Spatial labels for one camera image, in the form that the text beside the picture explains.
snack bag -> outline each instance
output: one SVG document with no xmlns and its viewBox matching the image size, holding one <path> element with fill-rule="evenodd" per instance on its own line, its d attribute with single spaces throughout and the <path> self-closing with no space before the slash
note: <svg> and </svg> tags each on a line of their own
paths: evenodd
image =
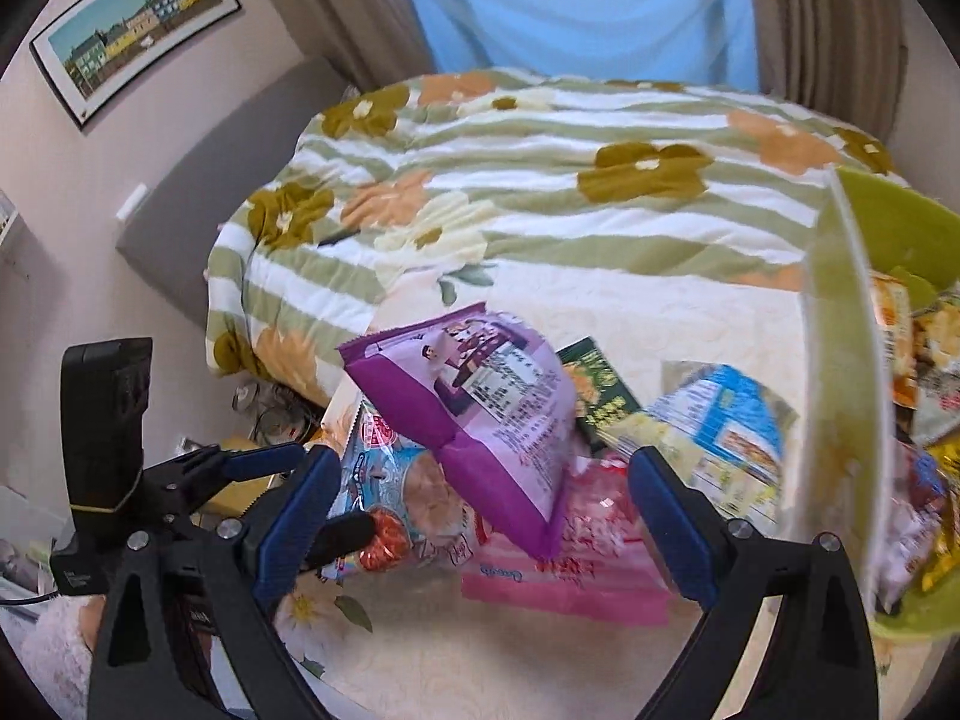
<svg viewBox="0 0 960 720">
<path fill-rule="evenodd" d="M 947 487 L 933 457 L 898 442 L 893 507 L 877 567 L 877 602 L 885 613 L 896 613 L 896 603 L 930 557 L 946 501 Z"/>
<path fill-rule="evenodd" d="M 541 336 L 480 303 L 340 353 L 387 423 L 433 453 L 477 514 L 528 555 L 557 555 L 576 391 Z"/>
<path fill-rule="evenodd" d="M 654 446 L 690 488 L 725 517 L 776 534 L 784 446 L 762 385 L 729 365 L 708 365 L 643 413 L 600 431 L 624 457 Z"/>
<path fill-rule="evenodd" d="M 492 533 L 464 566 L 464 598 L 623 625 L 665 625 L 671 594 L 642 538 L 627 463 L 577 458 L 560 555 L 533 560 Z"/>
<path fill-rule="evenodd" d="M 883 345 L 893 400 L 905 409 L 917 408 L 917 364 L 913 357 L 913 319 L 904 284 L 883 274 L 871 274 L 874 316 L 883 331 Z"/>
<path fill-rule="evenodd" d="M 715 362 L 694 362 L 693 360 L 668 360 L 661 366 L 661 389 L 673 392 L 681 386 L 692 384 L 697 379 L 709 376 L 716 370 Z M 760 399 L 766 404 L 776 421 L 776 429 L 785 437 L 799 419 L 798 413 L 769 386 L 757 382 Z"/>
<path fill-rule="evenodd" d="M 933 590 L 960 565 L 960 443 L 942 442 L 929 447 L 947 479 L 947 504 L 941 514 L 940 531 L 933 542 L 933 554 L 920 572 L 920 589 Z"/>
<path fill-rule="evenodd" d="M 326 579 L 357 571 L 443 560 L 459 566 L 477 548 L 483 524 L 443 480 L 424 447 L 397 434 L 367 401 L 342 457 L 340 494 L 330 517 L 363 509 L 376 522 L 373 541 L 360 552 L 323 567 Z"/>
<path fill-rule="evenodd" d="M 920 396 L 910 437 L 928 446 L 960 427 L 960 293 L 956 288 L 914 317 Z"/>
<path fill-rule="evenodd" d="M 577 427 L 590 451 L 598 452 L 606 445 L 596 429 L 637 413 L 640 403 L 620 381 L 593 338 L 571 343 L 557 354 L 577 389 Z"/>
</svg>

green snack box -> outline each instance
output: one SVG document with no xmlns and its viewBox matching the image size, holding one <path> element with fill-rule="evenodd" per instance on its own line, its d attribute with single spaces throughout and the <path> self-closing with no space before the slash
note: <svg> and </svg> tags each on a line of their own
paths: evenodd
<svg viewBox="0 0 960 720">
<path fill-rule="evenodd" d="M 620 381 L 593 338 L 571 343 L 558 354 L 577 389 L 577 427 L 590 451 L 602 450 L 607 445 L 597 435 L 597 428 L 639 412 L 640 403 Z"/>
</svg>

black cable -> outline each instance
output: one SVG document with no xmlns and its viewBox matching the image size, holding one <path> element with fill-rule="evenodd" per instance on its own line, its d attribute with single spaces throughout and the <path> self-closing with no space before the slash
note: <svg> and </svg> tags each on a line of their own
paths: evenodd
<svg viewBox="0 0 960 720">
<path fill-rule="evenodd" d="M 6 601 L 0 598 L 0 607 L 28 607 L 32 604 L 42 604 L 44 601 L 52 600 L 59 596 L 59 592 L 48 592 L 46 595 L 38 595 L 35 598 L 23 598 L 19 601 Z"/>
</svg>

picture frame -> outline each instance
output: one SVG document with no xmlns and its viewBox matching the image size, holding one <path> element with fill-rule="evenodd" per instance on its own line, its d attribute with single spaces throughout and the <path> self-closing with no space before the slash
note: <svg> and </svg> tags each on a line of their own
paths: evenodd
<svg viewBox="0 0 960 720">
<path fill-rule="evenodd" d="M 238 0 L 79 0 L 32 39 L 30 51 L 83 131 L 160 57 L 240 8 Z"/>
</svg>

nutrition label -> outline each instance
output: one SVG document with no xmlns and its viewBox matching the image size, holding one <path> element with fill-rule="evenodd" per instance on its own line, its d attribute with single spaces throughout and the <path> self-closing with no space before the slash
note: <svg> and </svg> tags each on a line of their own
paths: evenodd
<svg viewBox="0 0 960 720">
<path fill-rule="evenodd" d="M 502 423 L 542 375 L 544 370 L 532 357 L 504 343 L 470 375 L 464 389 Z"/>
<path fill-rule="evenodd" d="M 656 401 L 651 413 L 685 434 L 696 436 L 704 426 L 710 406 L 720 389 L 717 382 L 696 382 Z"/>
<path fill-rule="evenodd" d="M 549 519 L 553 511 L 562 475 L 559 468 L 566 456 L 566 432 L 547 408 L 558 386 L 560 379 L 556 372 L 539 376 L 493 434 L 515 453 L 517 465 L 504 467 L 544 519 Z"/>
</svg>

